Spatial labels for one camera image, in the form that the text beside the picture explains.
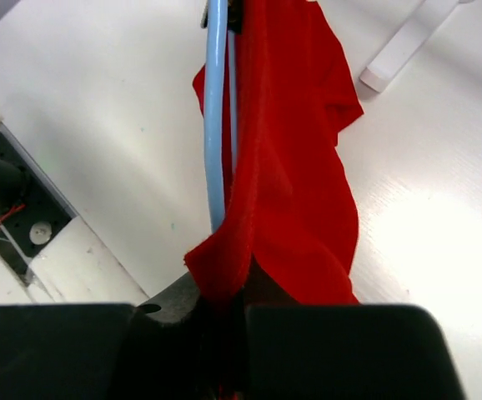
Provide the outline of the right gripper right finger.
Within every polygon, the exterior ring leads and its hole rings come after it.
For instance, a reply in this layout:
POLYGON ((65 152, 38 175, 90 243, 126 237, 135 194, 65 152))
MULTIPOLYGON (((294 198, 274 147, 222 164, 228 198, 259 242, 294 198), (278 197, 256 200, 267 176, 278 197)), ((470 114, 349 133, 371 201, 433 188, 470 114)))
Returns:
POLYGON ((303 306, 252 261, 247 399, 463 399, 439 324, 404 304, 303 306))

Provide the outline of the red t shirt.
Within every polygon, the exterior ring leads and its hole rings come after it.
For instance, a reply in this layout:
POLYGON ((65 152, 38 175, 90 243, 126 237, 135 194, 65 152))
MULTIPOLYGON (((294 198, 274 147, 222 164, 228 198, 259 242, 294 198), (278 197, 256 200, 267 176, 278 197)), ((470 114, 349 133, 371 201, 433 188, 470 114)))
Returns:
POLYGON ((303 305, 354 304, 359 220, 336 146, 363 110, 344 51, 316 2, 247 1, 242 17, 225 219, 185 264, 219 312, 251 263, 303 305))

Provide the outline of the white clothes rack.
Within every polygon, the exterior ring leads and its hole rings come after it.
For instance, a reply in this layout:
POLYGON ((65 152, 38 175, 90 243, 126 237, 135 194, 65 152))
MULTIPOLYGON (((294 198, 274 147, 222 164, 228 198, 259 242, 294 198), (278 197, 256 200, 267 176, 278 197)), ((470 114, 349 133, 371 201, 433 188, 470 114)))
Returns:
POLYGON ((425 0, 405 19, 359 75, 361 83, 382 93, 463 0, 425 0))

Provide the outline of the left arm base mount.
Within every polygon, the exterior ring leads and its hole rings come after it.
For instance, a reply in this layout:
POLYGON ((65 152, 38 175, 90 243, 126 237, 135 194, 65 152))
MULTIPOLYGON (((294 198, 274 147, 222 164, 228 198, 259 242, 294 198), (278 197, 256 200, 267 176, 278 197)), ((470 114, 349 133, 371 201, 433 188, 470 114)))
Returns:
POLYGON ((77 215, 0 122, 0 257, 20 282, 30 284, 31 261, 77 215))

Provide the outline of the blue wire hanger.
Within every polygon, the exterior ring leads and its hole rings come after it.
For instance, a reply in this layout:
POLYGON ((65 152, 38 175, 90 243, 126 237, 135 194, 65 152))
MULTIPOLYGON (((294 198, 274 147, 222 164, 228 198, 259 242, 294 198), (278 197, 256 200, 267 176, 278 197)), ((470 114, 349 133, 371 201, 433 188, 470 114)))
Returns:
POLYGON ((228 1, 207 2, 208 27, 204 80, 204 169, 211 229, 216 232, 225 217, 223 193, 222 131, 225 55, 228 37, 228 1))

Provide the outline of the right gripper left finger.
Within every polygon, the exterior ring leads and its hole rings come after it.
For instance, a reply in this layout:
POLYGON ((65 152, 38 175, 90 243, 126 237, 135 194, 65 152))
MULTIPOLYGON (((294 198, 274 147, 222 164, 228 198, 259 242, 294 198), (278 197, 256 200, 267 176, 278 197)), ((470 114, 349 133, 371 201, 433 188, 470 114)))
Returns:
POLYGON ((184 275, 139 306, 0 305, 0 399, 215 399, 184 275))

